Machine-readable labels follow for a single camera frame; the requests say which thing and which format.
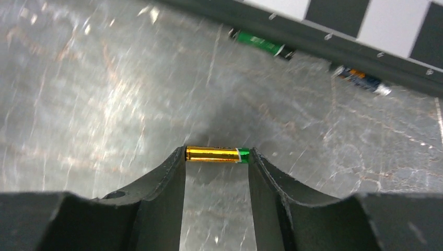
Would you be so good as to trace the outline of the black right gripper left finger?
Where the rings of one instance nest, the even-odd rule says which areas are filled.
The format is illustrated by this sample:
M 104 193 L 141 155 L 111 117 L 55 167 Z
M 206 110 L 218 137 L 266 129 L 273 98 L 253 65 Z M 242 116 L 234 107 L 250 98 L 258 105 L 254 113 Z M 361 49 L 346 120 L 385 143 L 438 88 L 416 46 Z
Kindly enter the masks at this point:
M 71 192 L 1 194 L 1 250 L 178 250 L 185 148 L 98 199 Z

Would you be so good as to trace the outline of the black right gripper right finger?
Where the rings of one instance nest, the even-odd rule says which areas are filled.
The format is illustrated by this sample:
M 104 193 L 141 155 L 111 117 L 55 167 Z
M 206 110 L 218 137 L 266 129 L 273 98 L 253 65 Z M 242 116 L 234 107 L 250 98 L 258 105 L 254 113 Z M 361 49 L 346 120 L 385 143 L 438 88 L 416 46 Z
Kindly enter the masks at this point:
M 248 178 L 258 250 L 442 250 L 442 194 L 357 192 L 299 182 L 257 149 Z

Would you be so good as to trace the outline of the gold green battery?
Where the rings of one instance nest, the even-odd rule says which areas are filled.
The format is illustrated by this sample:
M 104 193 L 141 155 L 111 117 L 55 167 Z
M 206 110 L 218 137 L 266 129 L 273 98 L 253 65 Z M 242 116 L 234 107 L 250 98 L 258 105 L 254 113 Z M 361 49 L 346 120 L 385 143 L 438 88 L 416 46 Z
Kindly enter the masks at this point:
M 250 149 L 232 147 L 187 146 L 185 160 L 189 162 L 214 162 L 247 164 Z

